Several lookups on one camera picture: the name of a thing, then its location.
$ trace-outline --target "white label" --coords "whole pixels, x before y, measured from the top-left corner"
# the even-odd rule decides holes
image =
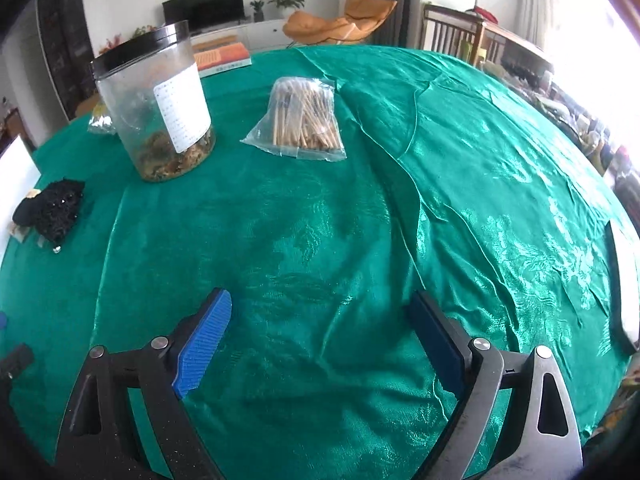
[[[154,95],[176,152],[182,153],[193,146],[211,127],[195,63],[155,86]]]

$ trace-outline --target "orange lounge chair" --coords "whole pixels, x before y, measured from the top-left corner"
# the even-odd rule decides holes
[[[331,21],[297,10],[282,31],[295,43],[307,45],[359,43],[385,22],[396,3],[393,0],[347,0],[344,16]]]

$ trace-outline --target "silver pivot bolt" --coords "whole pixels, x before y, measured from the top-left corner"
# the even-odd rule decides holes
[[[91,359],[97,359],[98,357],[102,357],[104,355],[104,346],[98,345],[94,346],[89,350],[89,357]]]
[[[478,350],[488,350],[491,348],[491,343],[489,343],[484,337],[476,337],[474,339],[474,346]]]
[[[551,348],[544,345],[536,346],[536,354],[538,354],[543,359],[549,359],[553,356],[553,354],[551,353]]]
[[[151,342],[151,348],[154,348],[155,350],[162,350],[163,348],[166,348],[168,344],[169,340],[163,335],[160,335],[153,339],[153,341]]]

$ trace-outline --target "snack package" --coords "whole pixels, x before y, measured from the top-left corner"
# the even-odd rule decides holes
[[[89,118],[89,131],[92,134],[110,134],[116,133],[113,124],[111,123],[111,116],[107,110],[107,105],[102,102],[102,99],[94,107],[94,111],[91,112]]]
[[[334,115],[331,81],[281,77],[266,115],[241,141],[273,155],[335,162],[347,158]]]

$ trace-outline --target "tv cabinet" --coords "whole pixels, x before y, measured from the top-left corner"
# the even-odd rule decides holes
[[[285,48],[291,40],[284,35],[282,27],[286,20],[269,20],[258,23],[241,23],[229,25],[217,30],[194,34],[191,44],[196,47],[202,43],[212,43],[215,40],[236,36],[251,54]]]

